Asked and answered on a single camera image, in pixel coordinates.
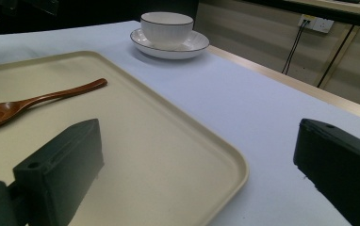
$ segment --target white tablecloth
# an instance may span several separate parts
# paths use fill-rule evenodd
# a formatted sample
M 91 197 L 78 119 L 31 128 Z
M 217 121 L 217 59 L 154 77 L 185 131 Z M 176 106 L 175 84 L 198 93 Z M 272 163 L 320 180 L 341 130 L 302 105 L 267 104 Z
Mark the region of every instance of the white tablecloth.
M 293 164 L 302 118 L 360 137 L 360 118 L 205 52 L 146 56 L 130 40 L 138 22 L 0 36 L 0 64 L 90 50 L 119 65 L 242 151 L 249 181 L 211 225 L 350 225 Z

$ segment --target wooden spoon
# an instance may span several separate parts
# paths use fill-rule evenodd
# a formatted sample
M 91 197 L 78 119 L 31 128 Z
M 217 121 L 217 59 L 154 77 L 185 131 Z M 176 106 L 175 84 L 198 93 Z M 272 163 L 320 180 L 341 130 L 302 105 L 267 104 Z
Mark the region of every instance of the wooden spoon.
M 56 98 L 64 98 L 64 97 L 72 97 L 75 95 L 80 95 L 104 87 L 106 86 L 106 84 L 107 81 L 104 78 L 101 78 L 78 88 L 53 92 L 50 94 L 45 94 L 42 96 L 30 98 L 27 100 L 17 101 L 17 102 L 0 103 L 0 125 L 13 119 L 19 113 L 28 109 L 32 105 L 53 100 Z

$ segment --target plastic tray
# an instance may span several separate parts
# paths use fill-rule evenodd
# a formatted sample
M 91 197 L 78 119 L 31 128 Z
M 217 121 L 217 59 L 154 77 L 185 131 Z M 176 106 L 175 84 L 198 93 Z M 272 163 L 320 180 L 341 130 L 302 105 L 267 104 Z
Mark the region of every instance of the plastic tray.
M 106 165 L 71 225 L 205 225 L 246 183 L 243 156 L 137 79 L 93 52 L 0 65 L 0 102 L 108 85 L 39 104 L 0 127 L 0 180 L 68 126 L 99 119 Z

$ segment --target white saucer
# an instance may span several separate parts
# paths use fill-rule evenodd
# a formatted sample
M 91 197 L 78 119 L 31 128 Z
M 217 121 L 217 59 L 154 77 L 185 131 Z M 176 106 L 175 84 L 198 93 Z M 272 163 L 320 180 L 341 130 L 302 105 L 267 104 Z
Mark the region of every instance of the white saucer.
M 144 54 L 166 59 L 196 57 L 209 46 L 209 39 L 196 31 L 191 31 L 191 34 L 188 36 L 186 41 L 175 50 L 164 50 L 154 47 L 145 38 L 141 28 L 134 30 L 130 34 L 130 38 L 134 42 L 135 46 Z

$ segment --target electrical outlet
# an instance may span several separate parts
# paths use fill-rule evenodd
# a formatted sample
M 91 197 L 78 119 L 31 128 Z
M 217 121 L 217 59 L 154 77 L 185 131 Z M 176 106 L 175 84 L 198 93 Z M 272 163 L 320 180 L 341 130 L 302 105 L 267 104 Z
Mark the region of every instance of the electrical outlet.
M 316 30 L 322 33 L 329 33 L 330 28 L 333 26 L 334 21 L 317 18 L 315 24 L 313 24 L 312 30 Z
M 305 26 L 305 28 L 313 29 L 313 25 L 315 24 L 316 17 L 303 14 L 303 15 L 301 16 L 300 21 L 298 22 L 298 26 L 301 26 L 301 25 L 303 24 L 303 21 L 304 21 L 304 20 L 306 20 L 306 21 L 309 22 L 309 23 Z

